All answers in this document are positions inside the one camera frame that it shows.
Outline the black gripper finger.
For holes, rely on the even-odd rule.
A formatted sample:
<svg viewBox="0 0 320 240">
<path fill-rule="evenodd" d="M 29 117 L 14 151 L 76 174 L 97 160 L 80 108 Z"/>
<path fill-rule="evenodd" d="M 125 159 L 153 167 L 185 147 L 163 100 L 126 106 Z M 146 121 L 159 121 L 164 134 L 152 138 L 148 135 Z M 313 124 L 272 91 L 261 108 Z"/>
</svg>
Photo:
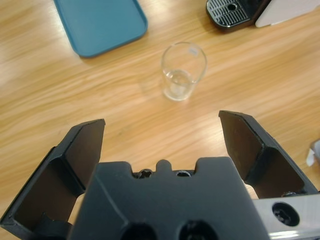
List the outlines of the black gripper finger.
<svg viewBox="0 0 320 240">
<path fill-rule="evenodd" d="M 250 115 L 218 114 L 227 153 L 245 184 L 260 199 L 318 194 L 281 145 Z"/>
<path fill-rule="evenodd" d="M 104 119 L 73 126 L 32 173 L 0 226 L 21 240 L 67 239 L 76 200 L 100 160 L 104 129 Z"/>
</svg>

